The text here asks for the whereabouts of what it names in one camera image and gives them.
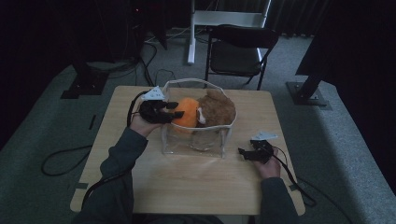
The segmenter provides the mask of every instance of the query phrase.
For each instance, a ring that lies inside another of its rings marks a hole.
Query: plush toy
[[[206,96],[198,99],[197,127],[229,125],[236,116],[235,105],[221,91],[207,89]]]
[[[175,111],[184,111],[181,119],[173,119],[173,123],[187,128],[195,128],[197,125],[197,109],[199,103],[197,100],[190,97],[182,98],[178,102]]]

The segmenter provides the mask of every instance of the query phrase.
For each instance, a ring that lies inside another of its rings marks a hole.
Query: person's left hand
[[[161,123],[148,123],[140,116],[140,114],[136,113],[132,115],[132,122],[129,128],[137,133],[140,133],[144,137],[148,137],[154,129],[161,126],[163,126]]]

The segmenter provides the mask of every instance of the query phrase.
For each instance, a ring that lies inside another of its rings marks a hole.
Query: person's right hand
[[[273,149],[274,155],[277,155],[277,147],[273,147]],[[262,179],[280,177],[280,162],[275,157],[271,157],[271,159],[265,164],[260,161],[254,161],[253,163],[259,171]]]

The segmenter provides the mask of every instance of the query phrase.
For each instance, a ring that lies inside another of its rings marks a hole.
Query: wooden table
[[[126,126],[131,101],[150,87],[119,86],[115,89],[92,147],[80,184],[88,188],[101,178],[100,164],[108,149],[119,140]],[[205,95],[193,91],[197,98]],[[148,146],[136,161],[134,177],[134,212],[161,214],[258,215],[260,213],[260,177],[250,161],[238,154],[238,147],[250,149],[248,140],[259,131],[275,133],[278,138],[269,142],[283,149],[289,168],[294,174],[285,139],[271,94],[267,91],[225,90],[235,103],[238,117],[226,145],[226,157],[183,156],[162,154],[160,129],[148,137]],[[285,160],[282,153],[278,157]],[[290,186],[286,172],[281,177]],[[70,207],[79,211],[86,189],[76,189]],[[305,211],[301,193],[290,191],[297,213]]]

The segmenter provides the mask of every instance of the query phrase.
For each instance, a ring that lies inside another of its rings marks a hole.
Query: table
[[[86,184],[89,188],[101,178],[100,164],[122,134],[131,101],[139,92],[149,89],[135,86],[115,89],[78,186]],[[203,89],[180,88],[180,91],[192,91],[197,98],[205,95]],[[252,162],[244,161],[237,148],[249,149],[248,140],[259,131],[278,135],[269,142],[285,151],[294,175],[271,94],[236,90],[225,90],[225,93],[238,111],[225,159],[162,154],[161,130],[155,130],[132,171],[135,213],[258,215],[261,180]],[[278,156],[285,160],[282,153]],[[283,169],[281,177],[286,186],[291,185]],[[76,189],[70,203],[73,211],[80,210],[87,188]],[[290,196],[297,213],[302,215],[305,207],[301,193],[290,191]]]
[[[271,0],[268,0],[262,13],[203,11],[195,10],[195,0],[191,0],[191,26],[188,64],[195,61],[195,25],[232,24],[246,27],[264,27]]]

